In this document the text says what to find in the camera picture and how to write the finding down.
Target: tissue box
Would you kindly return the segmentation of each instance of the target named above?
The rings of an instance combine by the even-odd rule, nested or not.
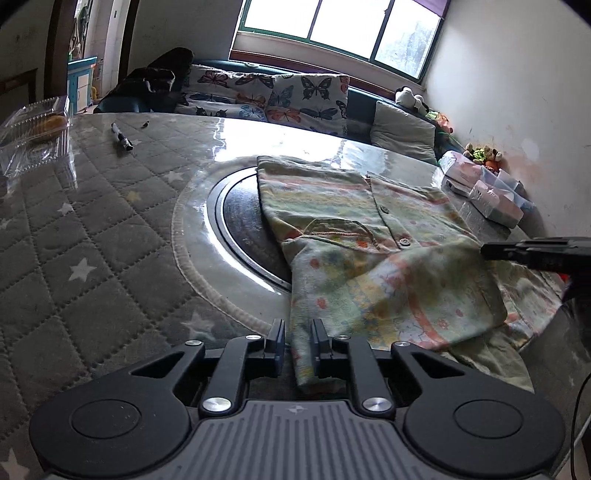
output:
[[[480,166],[458,152],[445,152],[439,160],[439,166],[446,176],[466,187],[472,188],[480,178]]]
[[[489,220],[515,228],[523,218],[523,211],[513,202],[514,192],[491,187],[478,180],[469,199],[472,204]]]

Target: butterfly pillow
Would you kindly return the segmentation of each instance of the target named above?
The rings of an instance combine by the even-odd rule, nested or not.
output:
[[[221,118],[240,118],[266,122],[265,111],[252,105],[240,105],[233,102],[208,102],[206,100],[187,100],[187,105],[179,103],[175,113],[185,115],[218,116]]]
[[[265,111],[267,120],[344,137],[348,90],[346,75],[276,75]]]
[[[271,96],[273,84],[274,78],[271,75],[226,72],[203,65],[191,65],[182,92],[189,95],[215,95],[232,99],[232,103],[264,109]]]

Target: metal screw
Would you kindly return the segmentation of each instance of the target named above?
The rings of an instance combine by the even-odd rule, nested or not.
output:
[[[392,408],[392,402],[383,397],[371,397],[363,402],[363,407],[369,411],[386,411]]]
[[[201,406],[207,411],[220,412],[229,410],[232,402],[223,397],[211,397],[203,400]]]

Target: plush toy pile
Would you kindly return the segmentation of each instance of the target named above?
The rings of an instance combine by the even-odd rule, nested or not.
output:
[[[491,148],[488,145],[484,147],[474,148],[474,145],[468,143],[463,154],[477,165],[483,165],[487,170],[490,170],[495,175],[499,173],[501,168],[501,160],[503,154],[496,148]]]
[[[435,120],[444,132],[448,134],[453,133],[449,118],[441,112],[431,110],[421,95],[413,95],[413,91],[410,87],[402,87],[396,90],[395,98],[397,105],[403,106],[408,110],[413,110],[431,120]]]

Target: gray quilted mattress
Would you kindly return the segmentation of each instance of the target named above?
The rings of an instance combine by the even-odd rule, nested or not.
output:
[[[117,153],[112,121],[132,154]],[[185,341],[187,323],[208,333],[209,347],[249,333],[191,288],[171,247],[175,202],[223,148],[220,121],[76,117],[75,168],[39,167],[0,202],[0,480],[41,475],[28,421],[51,396]],[[559,312],[524,358],[534,387],[568,418],[590,369],[570,316]],[[295,398],[289,364],[284,372],[256,382],[252,396]],[[577,430],[589,409],[584,401]]]

